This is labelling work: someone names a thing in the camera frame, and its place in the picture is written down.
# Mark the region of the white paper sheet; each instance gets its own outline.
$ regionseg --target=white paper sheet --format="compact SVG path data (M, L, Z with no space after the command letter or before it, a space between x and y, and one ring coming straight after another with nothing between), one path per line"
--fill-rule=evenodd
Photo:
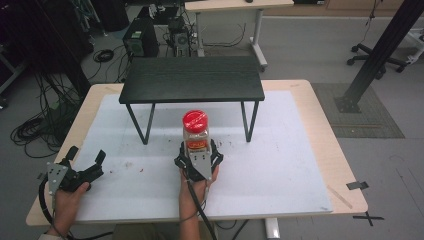
M322 177L289 91L265 92L250 143L240 103L157 104L143 145L119 95L106 95L87 134L75 170L106 152L104 175L82 200L78 221L178 219L180 176L174 165L183 115L208 114L209 132L224 154L205 213L211 219L258 218L331 212ZM250 124L253 103L246 102ZM151 105L132 105L143 133Z

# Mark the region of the jar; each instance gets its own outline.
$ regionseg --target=jar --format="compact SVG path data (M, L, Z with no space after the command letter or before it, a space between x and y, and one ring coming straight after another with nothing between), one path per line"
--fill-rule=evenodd
M201 110L188 111L183 117L183 136L189 153L206 152L209 145L208 115Z

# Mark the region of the floor mat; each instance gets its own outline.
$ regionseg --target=floor mat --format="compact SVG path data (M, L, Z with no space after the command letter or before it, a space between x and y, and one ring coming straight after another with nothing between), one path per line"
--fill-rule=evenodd
M334 102L350 84L314 83L312 87L338 138L405 138L372 87L363 94L358 105L361 113L340 113Z

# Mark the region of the chair wheel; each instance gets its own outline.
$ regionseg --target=chair wheel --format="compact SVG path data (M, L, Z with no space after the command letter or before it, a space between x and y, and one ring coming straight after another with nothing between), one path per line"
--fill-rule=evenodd
M355 60L353 60L353 59L349 59L346 62L346 64L349 65L349 66L352 66L354 63L355 63Z
M378 72L377 74L375 74L375 79L380 80L383 77L384 73L382 72Z
M357 52L358 50L358 46L353 46L352 49L350 49L351 52Z
M403 70L405 70L405 67L398 67L398 69L396 69L396 72L401 73L403 72Z

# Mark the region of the red jar lid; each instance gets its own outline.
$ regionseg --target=red jar lid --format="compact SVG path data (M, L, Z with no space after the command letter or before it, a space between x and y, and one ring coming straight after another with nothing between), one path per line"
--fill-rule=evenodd
M201 110L188 111L183 117L183 125L188 132L203 132L208 127L208 115Z

